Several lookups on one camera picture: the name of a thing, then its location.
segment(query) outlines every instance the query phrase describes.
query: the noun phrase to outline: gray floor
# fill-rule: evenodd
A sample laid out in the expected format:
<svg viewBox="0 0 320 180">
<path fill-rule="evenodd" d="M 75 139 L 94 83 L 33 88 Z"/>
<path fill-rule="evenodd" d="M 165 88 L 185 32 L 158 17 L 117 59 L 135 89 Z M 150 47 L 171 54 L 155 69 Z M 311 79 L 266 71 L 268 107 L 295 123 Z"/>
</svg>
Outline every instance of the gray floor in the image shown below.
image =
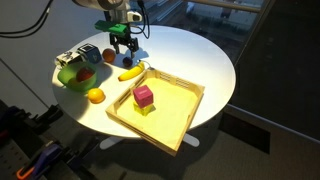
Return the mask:
<svg viewBox="0 0 320 180">
<path fill-rule="evenodd" d="M 0 22 L 6 25 L 1 26 L 1 31 L 21 29 L 32 24 L 41 14 L 45 3 L 1 1 Z M 47 106 L 56 104 L 50 83 L 54 68 L 53 59 L 75 43 L 99 33 L 94 30 L 93 24 L 102 18 L 103 14 L 100 11 L 83 9 L 75 6 L 72 1 L 56 0 L 46 25 L 37 34 L 24 39 L 0 39 L 0 58 L 4 62 L 0 63 L 1 100 L 9 106 L 16 105 L 33 114 L 41 114 Z M 248 70 L 253 70 L 256 66 L 253 64 L 250 67 Z M 10 69 L 44 103 L 32 94 Z M 281 74 L 282 71 L 277 69 L 271 72 Z M 250 87 L 250 82 L 242 81 L 242 87 L 246 83 Z M 306 106 L 310 106 L 315 112 L 311 116 L 312 120 L 318 117 L 316 106 L 313 106 L 318 102 L 313 99 L 317 93 L 318 91 L 310 91 L 305 101 Z M 247 98 L 240 102 L 255 108 L 251 100 Z M 267 107 L 274 107 L 271 105 L 278 102 L 268 103 L 270 102 L 265 103 Z M 278 114 L 284 112 L 277 108 L 271 108 L 268 112 L 271 110 Z M 216 120 L 211 120 L 190 132 L 199 138 L 200 146 L 193 148 L 183 144 L 175 158 L 145 141 L 126 140 L 108 150 L 96 149 L 86 157 L 86 163 L 89 170 L 99 179 L 319 179 L 319 144 L 258 119 L 244 118 L 244 120 L 271 133 L 270 154 L 261 152 L 218 130 L 220 119 L 216 117 Z M 286 119 L 285 122 L 297 121 Z M 309 126 L 302 127 L 308 130 L 310 124 L 312 122 L 309 122 Z M 316 126 L 312 128 L 313 132 L 317 130 Z M 74 149 L 82 148 L 87 140 L 97 135 L 67 116 L 54 123 L 50 131 Z"/>
</svg>

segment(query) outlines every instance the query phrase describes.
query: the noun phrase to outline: floor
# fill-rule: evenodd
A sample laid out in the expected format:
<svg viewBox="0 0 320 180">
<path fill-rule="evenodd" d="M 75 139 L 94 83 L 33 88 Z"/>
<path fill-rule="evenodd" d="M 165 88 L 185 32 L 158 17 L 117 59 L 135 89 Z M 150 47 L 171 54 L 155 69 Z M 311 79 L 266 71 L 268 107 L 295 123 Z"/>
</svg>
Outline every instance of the floor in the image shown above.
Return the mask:
<svg viewBox="0 0 320 180">
<path fill-rule="evenodd" d="M 46 5 L 46 2 L 18 0 L 8 2 L 0 2 L 0 22 L 6 25 L 1 26 L 1 31 L 12 31 L 29 26 L 37 20 Z M 42 114 L 48 106 L 56 104 L 50 83 L 55 67 L 54 58 L 80 40 L 99 33 L 94 30 L 93 24 L 97 19 L 103 18 L 103 13 L 100 11 L 75 6 L 72 1 L 56 0 L 45 26 L 37 34 L 23 39 L 0 39 L 1 100 L 9 106 L 18 106 L 32 114 Z M 279 27 L 282 25 L 282 21 L 276 22 Z M 262 45 L 270 47 L 271 43 L 276 51 L 272 51 L 272 56 L 269 56 L 270 54 L 266 51 L 265 56 L 262 57 L 263 60 L 258 61 L 260 63 L 258 65 L 254 63 L 257 61 L 252 60 L 256 57 L 252 55 L 254 53 L 251 54 L 251 59 L 248 58 L 246 66 L 240 64 L 241 86 L 238 86 L 240 91 L 236 91 L 238 94 L 235 94 L 233 102 L 240 107 L 245 107 L 246 110 L 320 139 L 317 109 L 319 80 L 312 78 L 305 81 L 304 79 L 310 76 L 317 77 L 318 61 L 315 57 L 319 48 L 319 36 L 316 33 L 319 32 L 317 31 L 319 26 L 316 23 L 299 22 L 302 25 L 314 27 L 315 31 L 309 33 L 305 28 L 308 26 L 299 26 L 295 31 L 291 31 L 296 21 L 290 24 L 291 29 L 276 30 L 286 34 L 287 39 L 292 39 L 295 36 L 294 32 L 314 35 L 315 38 L 308 37 L 317 46 L 310 46 L 304 41 L 303 36 L 297 36 L 295 42 L 280 41 L 283 36 L 278 34 L 278 31 L 272 28 L 273 26 L 269 26 L 266 30 L 275 32 L 273 38 L 270 38 L 270 34 L 262 36 L 263 43 L 255 47 L 263 48 Z M 296 52 L 300 49 L 295 48 L 310 47 L 313 56 L 302 55 L 298 58 L 297 55 L 291 54 L 289 57 L 293 61 L 284 60 L 279 50 L 282 46 L 289 46 Z M 291 75 L 295 75 L 296 78 L 286 81 L 286 78 Z M 292 100 L 291 97 L 299 93 L 301 88 L 294 81 L 299 81 L 300 87 L 304 90 L 304 96 L 299 96 L 296 100 Z M 270 86 L 274 88 L 266 94 L 264 90 Z M 253 96 L 254 93 L 259 95 L 260 99 Z M 270 101 L 275 94 L 284 98 L 275 98 Z M 299 104 L 303 104 L 303 108 L 308 111 L 297 111 L 300 108 Z M 218 125 L 221 119 L 216 117 L 190 132 L 199 138 L 201 145 L 193 148 L 183 144 L 176 158 L 172 158 L 145 141 L 126 140 L 105 151 L 100 149 L 92 151 L 85 158 L 86 163 L 88 169 L 98 179 L 318 179 L 320 177 L 317 170 L 320 165 L 318 143 L 256 118 L 244 117 L 243 119 L 271 132 L 270 154 L 220 131 Z M 81 148 L 85 141 L 96 136 L 94 132 L 81 127 L 67 116 L 56 122 L 50 131 L 74 149 Z"/>
</svg>

